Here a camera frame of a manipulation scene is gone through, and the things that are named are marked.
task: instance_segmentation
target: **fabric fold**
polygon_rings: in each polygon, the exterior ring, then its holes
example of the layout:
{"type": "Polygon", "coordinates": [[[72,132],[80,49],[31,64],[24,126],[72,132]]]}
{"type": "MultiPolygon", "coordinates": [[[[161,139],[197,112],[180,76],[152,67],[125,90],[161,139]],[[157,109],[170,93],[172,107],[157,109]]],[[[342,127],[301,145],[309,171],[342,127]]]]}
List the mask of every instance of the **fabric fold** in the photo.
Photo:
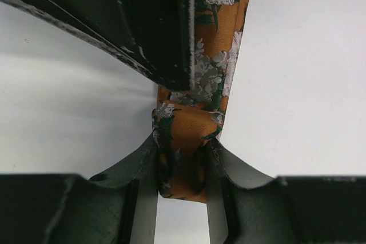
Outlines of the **fabric fold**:
{"type": "Polygon", "coordinates": [[[206,202],[203,147],[219,138],[249,0],[194,0],[194,88],[158,88],[153,135],[160,194],[206,202]]]}

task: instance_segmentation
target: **orange floral necktie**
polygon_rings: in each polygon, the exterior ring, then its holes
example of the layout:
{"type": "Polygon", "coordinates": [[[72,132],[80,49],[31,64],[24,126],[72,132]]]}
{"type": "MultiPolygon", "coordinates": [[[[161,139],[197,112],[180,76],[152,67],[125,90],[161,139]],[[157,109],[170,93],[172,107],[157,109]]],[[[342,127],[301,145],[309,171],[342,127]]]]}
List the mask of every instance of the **orange floral necktie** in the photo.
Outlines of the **orange floral necktie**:
{"type": "Polygon", "coordinates": [[[204,150],[219,138],[249,0],[194,0],[194,88],[158,88],[153,136],[165,198],[206,202],[204,150]]]}

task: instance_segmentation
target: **dark green object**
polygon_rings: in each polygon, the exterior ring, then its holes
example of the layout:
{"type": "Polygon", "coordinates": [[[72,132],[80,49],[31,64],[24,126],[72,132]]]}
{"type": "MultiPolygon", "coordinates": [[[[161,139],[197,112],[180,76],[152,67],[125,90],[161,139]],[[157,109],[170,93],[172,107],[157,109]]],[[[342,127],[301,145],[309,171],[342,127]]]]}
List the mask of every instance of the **dark green object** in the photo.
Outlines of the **dark green object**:
{"type": "MultiPolygon", "coordinates": [[[[216,139],[205,148],[211,244],[366,243],[365,177],[273,179],[216,139]]],[[[1,175],[0,243],[154,243],[157,157],[150,136],[89,181],[1,175]]]]}
{"type": "Polygon", "coordinates": [[[211,244],[364,244],[366,177],[278,177],[213,139],[206,147],[211,244]]]}
{"type": "Polygon", "coordinates": [[[157,84],[190,89],[194,0],[0,1],[99,47],[157,84]]]}
{"type": "Polygon", "coordinates": [[[89,181],[74,174],[0,175],[1,244],[152,244],[156,146],[89,181]]]}

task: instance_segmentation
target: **orange fabric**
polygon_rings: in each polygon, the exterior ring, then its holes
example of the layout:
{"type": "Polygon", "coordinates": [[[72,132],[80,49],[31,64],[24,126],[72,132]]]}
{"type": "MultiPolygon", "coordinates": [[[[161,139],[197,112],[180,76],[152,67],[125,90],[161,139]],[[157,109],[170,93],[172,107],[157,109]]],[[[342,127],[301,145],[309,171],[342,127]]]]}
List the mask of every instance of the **orange fabric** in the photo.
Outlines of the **orange fabric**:
{"type": "Polygon", "coordinates": [[[195,88],[159,87],[153,111],[163,197],[206,202],[202,148],[224,124],[248,2],[195,0],[195,88]]]}

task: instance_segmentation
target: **white background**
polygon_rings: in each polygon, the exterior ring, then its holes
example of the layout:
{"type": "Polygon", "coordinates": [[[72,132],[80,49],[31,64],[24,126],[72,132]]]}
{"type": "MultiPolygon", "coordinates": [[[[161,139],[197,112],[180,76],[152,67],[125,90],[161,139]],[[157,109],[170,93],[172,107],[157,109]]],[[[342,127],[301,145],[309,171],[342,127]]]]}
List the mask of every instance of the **white background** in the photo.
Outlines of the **white background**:
{"type": "MultiPolygon", "coordinates": [[[[250,0],[221,142],[277,174],[366,174],[366,2],[250,0]]],[[[0,4],[0,173],[102,171],[151,132],[156,87],[0,4]]],[[[156,244],[209,243],[205,205],[160,199],[156,244]]]]}

